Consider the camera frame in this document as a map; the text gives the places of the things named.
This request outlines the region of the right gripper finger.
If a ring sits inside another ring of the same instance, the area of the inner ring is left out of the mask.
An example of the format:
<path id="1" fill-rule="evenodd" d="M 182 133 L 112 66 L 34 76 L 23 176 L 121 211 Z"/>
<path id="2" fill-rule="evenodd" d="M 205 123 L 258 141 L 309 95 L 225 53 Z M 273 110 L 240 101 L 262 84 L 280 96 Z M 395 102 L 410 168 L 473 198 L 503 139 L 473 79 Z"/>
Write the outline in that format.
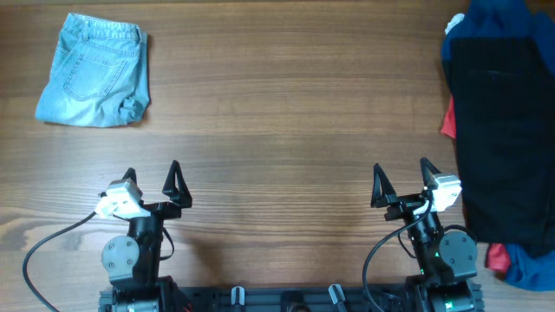
<path id="1" fill-rule="evenodd" d="M 387 175 L 379 163 L 375 163 L 374 182 L 371 197 L 371 206 L 382 208 L 391 205 L 397 200 L 395 188 L 391 185 Z"/>
<path id="2" fill-rule="evenodd" d="M 435 175 L 441 174 L 441 171 L 426 157 L 420 159 L 420 165 L 424 185 L 428 189 L 436 189 L 438 182 L 435 180 Z"/>

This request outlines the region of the black shorts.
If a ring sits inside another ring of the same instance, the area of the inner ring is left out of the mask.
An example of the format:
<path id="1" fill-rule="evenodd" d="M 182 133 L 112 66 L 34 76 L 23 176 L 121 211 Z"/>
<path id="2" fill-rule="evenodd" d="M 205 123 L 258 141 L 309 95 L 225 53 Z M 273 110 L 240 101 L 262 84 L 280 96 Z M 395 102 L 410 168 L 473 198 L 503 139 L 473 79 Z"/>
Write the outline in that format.
<path id="1" fill-rule="evenodd" d="M 554 249 L 554 74 L 526 38 L 459 38 L 443 60 L 469 228 L 481 242 Z"/>

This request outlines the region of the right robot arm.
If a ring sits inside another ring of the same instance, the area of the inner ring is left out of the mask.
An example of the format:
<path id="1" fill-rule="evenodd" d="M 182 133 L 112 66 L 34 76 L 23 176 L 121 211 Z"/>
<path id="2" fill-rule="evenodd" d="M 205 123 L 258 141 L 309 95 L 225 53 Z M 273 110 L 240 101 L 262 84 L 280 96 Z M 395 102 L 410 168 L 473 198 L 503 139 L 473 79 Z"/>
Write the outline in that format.
<path id="1" fill-rule="evenodd" d="M 371 206 L 387 209 L 386 221 L 404 225 L 382 238 L 367 255 L 362 267 L 362 292 L 373 311 L 479 311 L 484 308 L 477 276 L 477 238 L 458 224 L 443 226 L 439 214 L 452 206 L 462 188 L 459 178 L 443 173 L 427 158 L 420 159 L 423 188 L 400 196 L 386 173 L 374 164 Z M 412 258 L 420 273 L 408 276 L 395 294 L 378 294 L 368 283 L 369 264 L 391 238 L 408 234 Z"/>

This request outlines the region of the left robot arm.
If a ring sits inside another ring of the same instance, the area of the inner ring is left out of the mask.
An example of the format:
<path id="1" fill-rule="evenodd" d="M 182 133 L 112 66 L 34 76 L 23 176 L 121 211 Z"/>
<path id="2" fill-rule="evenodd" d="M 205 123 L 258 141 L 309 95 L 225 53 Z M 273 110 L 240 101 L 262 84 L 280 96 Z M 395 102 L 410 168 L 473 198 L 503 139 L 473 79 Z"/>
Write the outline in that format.
<path id="1" fill-rule="evenodd" d="M 101 253 L 108 272 L 110 291 L 100 295 L 100 312 L 175 312 L 193 310 L 193 305 L 170 276 L 159 276 L 161 245 L 169 236 L 164 222 L 181 217 L 193 203 L 180 169 L 170 165 L 162 193 L 165 202 L 146 204 L 137 186 L 136 173 L 129 168 L 122 179 L 110 183 L 101 194 L 95 212 L 128 222 L 127 234 L 110 239 Z"/>

